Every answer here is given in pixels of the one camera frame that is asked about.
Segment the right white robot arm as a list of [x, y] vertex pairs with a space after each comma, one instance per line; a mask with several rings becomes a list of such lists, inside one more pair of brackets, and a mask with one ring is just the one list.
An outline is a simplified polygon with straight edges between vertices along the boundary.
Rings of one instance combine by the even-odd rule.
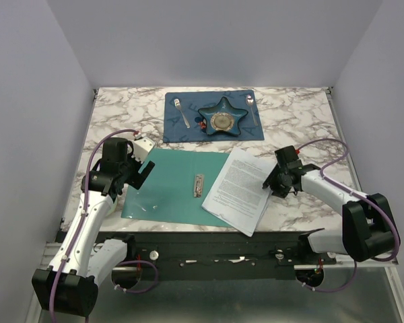
[[341, 216], [339, 229], [316, 229], [301, 234], [296, 247], [298, 259], [314, 262], [322, 253], [350, 256], [356, 262], [394, 259], [401, 240], [387, 198], [365, 194], [323, 174], [314, 164], [303, 164], [298, 150], [287, 146], [275, 151], [277, 163], [263, 188], [284, 199], [290, 193], [305, 192], [324, 202]]

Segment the teal plastic folder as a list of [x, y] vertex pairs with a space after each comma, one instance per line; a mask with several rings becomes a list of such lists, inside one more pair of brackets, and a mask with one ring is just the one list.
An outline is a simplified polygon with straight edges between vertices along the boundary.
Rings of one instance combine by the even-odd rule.
[[[227, 153], [153, 149], [149, 161], [155, 167], [139, 190], [128, 187], [121, 217], [228, 227], [201, 206], [227, 158]], [[196, 174], [204, 175], [201, 198], [193, 196]]]

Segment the printed paper sheets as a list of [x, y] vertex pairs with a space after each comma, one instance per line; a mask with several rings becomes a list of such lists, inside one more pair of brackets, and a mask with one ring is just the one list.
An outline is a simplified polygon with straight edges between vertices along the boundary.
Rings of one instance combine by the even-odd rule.
[[202, 208], [242, 234], [253, 236], [271, 191], [263, 183], [273, 165], [233, 148], [202, 203]]

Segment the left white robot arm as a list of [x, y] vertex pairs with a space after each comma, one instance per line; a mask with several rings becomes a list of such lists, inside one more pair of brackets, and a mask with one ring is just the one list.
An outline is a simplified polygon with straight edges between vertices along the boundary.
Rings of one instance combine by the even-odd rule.
[[32, 286], [42, 309], [51, 320], [58, 312], [88, 318], [94, 309], [99, 286], [120, 264], [143, 264], [136, 255], [131, 235], [105, 240], [99, 251], [94, 244], [106, 216], [130, 186], [140, 189], [155, 164], [147, 157], [156, 146], [148, 137], [134, 140], [109, 135], [97, 146], [99, 160], [91, 155], [81, 181], [79, 205], [57, 253], [45, 269], [36, 269]]

